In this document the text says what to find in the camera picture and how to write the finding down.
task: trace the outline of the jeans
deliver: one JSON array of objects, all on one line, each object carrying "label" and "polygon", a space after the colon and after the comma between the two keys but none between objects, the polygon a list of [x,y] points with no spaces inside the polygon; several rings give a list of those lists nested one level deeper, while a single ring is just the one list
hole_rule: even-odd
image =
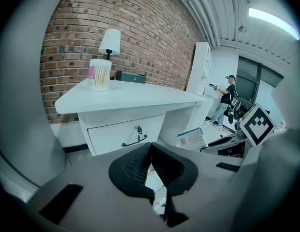
[{"label": "jeans", "polygon": [[214,115],[211,117],[210,122],[213,123],[214,121],[218,121],[218,125],[223,125],[223,118],[224,118],[224,112],[228,108],[228,104],[225,103],[219,103],[216,111],[214,112]]}]

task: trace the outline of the man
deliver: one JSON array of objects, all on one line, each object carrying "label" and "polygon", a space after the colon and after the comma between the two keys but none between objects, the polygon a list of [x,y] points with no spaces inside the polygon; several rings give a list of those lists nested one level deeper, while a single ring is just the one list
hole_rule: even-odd
[{"label": "man", "polygon": [[228,83],[230,84],[230,86],[228,86],[228,88],[226,90],[220,90],[217,89],[221,94],[223,94],[223,96],[221,97],[221,101],[216,109],[216,111],[214,112],[214,115],[211,117],[211,119],[209,121],[205,121],[205,124],[211,126],[213,124],[214,121],[218,121],[218,125],[214,125],[215,128],[219,129],[219,130],[223,130],[223,118],[224,118],[224,112],[226,111],[226,109],[228,108],[228,105],[230,103],[230,94],[231,94],[231,98],[233,98],[234,96],[234,92],[235,92],[235,76],[230,75],[228,77]]}]

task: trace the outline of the drawer handle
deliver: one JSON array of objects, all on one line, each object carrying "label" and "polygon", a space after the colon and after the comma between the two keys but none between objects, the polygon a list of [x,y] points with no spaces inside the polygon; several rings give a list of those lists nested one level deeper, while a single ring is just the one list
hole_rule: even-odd
[{"label": "drawer handle", "polygon": [[126,143],[122,143],[121,145],[122,145],[123,147],[131,146],[131,145],[137,144],[137,143],[139,143],[139,142],[145,140],[146,138],[147,138],[147,135],[144,135],[144,138],[143,138],[143,139],[138,140],[138,141],[135,142],[135,143],[132,143],[132,144],[129,144],[129,145],[127,145]]}]

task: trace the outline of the desk drawer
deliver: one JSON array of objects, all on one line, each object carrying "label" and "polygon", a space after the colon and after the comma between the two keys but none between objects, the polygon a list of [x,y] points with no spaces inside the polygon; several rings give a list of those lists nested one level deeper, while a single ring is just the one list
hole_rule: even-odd
[{"label": "desk drawer", "polygon": [[[164,114],[142,119],[131,120],[123,123],[101,126],[88,129],[89,137],[96,155],[108,153],[123,148],[122,143],[132,144],[137,141],[139,135],[140,143],[156,142],[164,120]],[[135,126],[142,128],[138,134]]]}]

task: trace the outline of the pink label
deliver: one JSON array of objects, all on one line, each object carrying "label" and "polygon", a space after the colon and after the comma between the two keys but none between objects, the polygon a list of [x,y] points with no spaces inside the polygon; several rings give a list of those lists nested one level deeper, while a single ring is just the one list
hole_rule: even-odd
[{"label": "pink label", "polygon": [[94,76],[95,76],[95,67],[94,66],[90,66],[89,79],[94,79]]}]

